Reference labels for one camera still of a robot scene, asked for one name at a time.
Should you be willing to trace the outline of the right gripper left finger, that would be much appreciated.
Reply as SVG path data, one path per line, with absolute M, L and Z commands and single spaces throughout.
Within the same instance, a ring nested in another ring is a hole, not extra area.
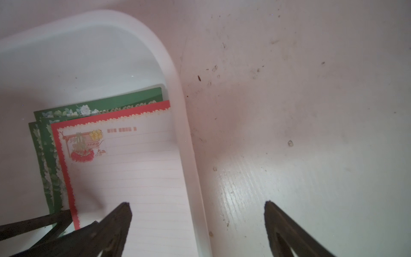
M 128 202 L 118 205 L 102 221 L 57 239 L 16 253 L 15 257 L 120 257 L 122 256 L 132 211 Z

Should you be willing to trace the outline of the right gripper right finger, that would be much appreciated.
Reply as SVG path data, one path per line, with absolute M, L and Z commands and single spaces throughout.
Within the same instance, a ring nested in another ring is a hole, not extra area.
M 264 205 L 264 221 L 274 257 L 333 256 L 272 201 Z

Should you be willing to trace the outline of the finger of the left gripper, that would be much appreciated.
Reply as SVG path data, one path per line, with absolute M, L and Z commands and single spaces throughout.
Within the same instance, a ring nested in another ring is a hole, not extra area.
M 51 242 L 57 239 L 66 228 L 73 222 L 71 211 L 65 210 L 58 213 L 49 214 L 33 218 L 30 220 L 10 223 L 1 226 L 1 241 L 37 230 L 41 227 L 55 225 L 46 235 L 44 235 L 33 247 Z

